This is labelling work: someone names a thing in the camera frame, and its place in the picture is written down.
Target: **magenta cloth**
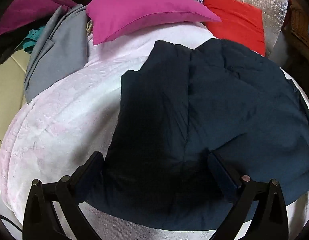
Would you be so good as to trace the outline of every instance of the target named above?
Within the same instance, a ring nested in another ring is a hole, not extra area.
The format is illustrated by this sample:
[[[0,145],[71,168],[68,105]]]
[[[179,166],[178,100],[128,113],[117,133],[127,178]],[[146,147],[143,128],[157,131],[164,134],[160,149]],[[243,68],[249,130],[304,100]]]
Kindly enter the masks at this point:
[[[86,12],[93,21],[93,45],[160,24],[221,21],[195,0],[92,0]]]
[[[0,19],[0,35],[53,15],[60,5],[66,13],[76,3],[71,0],[14,0]]]

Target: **red pillow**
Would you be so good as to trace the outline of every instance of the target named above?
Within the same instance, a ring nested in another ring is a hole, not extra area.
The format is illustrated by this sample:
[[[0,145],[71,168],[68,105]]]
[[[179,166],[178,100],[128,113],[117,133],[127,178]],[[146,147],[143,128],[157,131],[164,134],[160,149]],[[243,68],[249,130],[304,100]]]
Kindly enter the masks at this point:
[[[222,20],[205,22],[215,37],[241,43],[265,56],[262,10],[237,0],[203,0],[203,4]]]

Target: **bolt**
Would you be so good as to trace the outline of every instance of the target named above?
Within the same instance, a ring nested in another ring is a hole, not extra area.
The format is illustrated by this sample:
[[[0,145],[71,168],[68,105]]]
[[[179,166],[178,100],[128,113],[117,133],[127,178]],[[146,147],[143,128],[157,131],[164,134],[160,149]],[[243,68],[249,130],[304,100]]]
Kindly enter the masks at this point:
[[[38,183],[39,183],[39,179],[34,179],[34,180],[32,181],[32,185],[33,185],[33,186],[37,186]]]
[[[271,182],[272,182],[275,186],[279,185],[279,182],[278,182],[276,179],[272,179]]]
[[[67,182],[68,180],[70,180],[70,176],[69,175],[65,175],[61,178],[62,182]]]
[[[245,181],[245,182],[249,182],[251,180],[251,178],[248,175],[243,175],[242,180]]]

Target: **beige cushion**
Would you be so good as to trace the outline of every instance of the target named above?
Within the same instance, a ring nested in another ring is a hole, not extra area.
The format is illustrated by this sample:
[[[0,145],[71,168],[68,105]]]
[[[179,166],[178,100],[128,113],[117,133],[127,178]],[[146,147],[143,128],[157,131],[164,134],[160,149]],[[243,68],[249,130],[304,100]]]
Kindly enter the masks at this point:
[[[29,58],[28,53],[19,50],[0,65],[0,145],[24,102],[23,82]]]

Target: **gray garment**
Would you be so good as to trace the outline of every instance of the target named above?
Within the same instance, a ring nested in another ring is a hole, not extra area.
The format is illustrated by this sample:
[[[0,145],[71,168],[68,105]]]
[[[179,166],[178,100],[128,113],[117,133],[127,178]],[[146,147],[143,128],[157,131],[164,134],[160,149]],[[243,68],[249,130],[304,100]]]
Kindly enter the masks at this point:
[[[87,63],[88,17],[85,9],[78,4],[60,18],[60,6],[48,21],[27,66],[25,97],[28,103]]]

